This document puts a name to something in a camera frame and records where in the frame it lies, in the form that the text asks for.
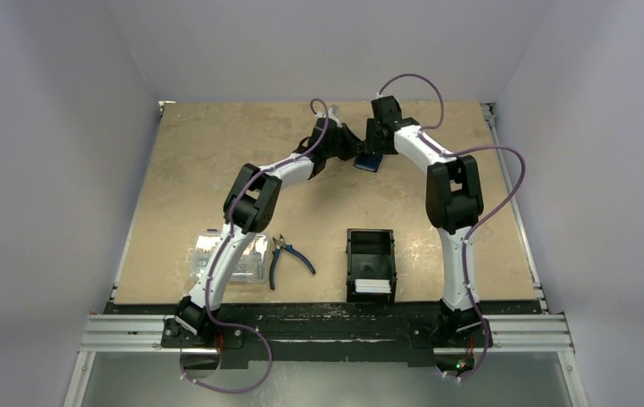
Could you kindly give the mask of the blue leather card holder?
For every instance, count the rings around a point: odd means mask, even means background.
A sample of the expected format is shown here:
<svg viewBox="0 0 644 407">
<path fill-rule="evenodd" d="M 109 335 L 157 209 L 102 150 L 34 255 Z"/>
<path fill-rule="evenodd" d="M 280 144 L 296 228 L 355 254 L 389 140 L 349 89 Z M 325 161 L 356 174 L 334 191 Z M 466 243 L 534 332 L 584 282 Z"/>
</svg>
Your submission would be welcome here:
<svg viewBox="0 0 644 407">
<path fill-rule="evenodd" d="M 383 156 L 379 154 L 361 153 L 353 161 L 353 166 L 359 170 L 376 173 L 383 160 Z"/>
</svg>

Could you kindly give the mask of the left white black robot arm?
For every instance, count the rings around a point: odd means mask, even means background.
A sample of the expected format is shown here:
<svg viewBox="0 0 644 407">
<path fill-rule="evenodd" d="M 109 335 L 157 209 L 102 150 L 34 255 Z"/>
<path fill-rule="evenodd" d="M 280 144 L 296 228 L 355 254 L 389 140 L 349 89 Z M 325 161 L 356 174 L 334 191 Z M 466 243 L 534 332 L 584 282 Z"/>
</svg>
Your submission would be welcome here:
<svg viewBox="0 0 644 407">
<path fill-rule="evenodd" d="M 225 289 L 243 252 L 271 223 L 280 192 L 317 176 L 328 159 L 347 161 L 364 150 L 364 142 L 344 123 L 318 118 L 313 132 L 287 157 L 273 164 L 245 164 L 225 199 L 219 243 L 203 276 L 165 319 L 166 329 L 193 346 L 211 343 L 217 332 L 249 331 L 253 327 L 218 318 Z"/>
</svg>

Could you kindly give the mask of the black plastic card box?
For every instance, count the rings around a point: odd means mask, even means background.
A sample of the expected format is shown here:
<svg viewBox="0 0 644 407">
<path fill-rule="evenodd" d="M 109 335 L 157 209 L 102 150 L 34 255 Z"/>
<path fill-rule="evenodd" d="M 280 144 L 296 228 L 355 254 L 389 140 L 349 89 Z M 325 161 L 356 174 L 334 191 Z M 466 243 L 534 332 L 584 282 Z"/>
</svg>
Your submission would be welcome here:
<svg viewBox="0 0 644 407">
<path fill-rule="evenodd" d="M 347 230 L 346 302 L 394 304 L 397 291 L 395 238 L 392 229 Z M 354 292 L 356 279 L 386 279 L 391 281 L 389 295 Z"/>
</svg>

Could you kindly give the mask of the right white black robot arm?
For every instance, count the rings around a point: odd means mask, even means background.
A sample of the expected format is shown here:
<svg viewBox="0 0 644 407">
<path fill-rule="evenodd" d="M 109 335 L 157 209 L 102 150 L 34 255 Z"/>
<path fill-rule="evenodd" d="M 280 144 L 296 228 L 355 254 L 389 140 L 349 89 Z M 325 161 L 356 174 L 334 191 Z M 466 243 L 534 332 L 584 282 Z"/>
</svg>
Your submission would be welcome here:
<svg viewBox="0 0 644 407">
<path fill-rule="evenodd" d="M 433 347 L 464 346 L 483 323 L 473 259 L 473 229 L 484 211 L 477 161 L 470 155 L 456 156 L 434 141 L 417 120 L 403 115 L 395 97 L 377 97 L 371 108 L 367 151 L 401 154 L 423 171 L 426 215 L 441 240 L 440 311 L 425 342 Z"/>
</svg>

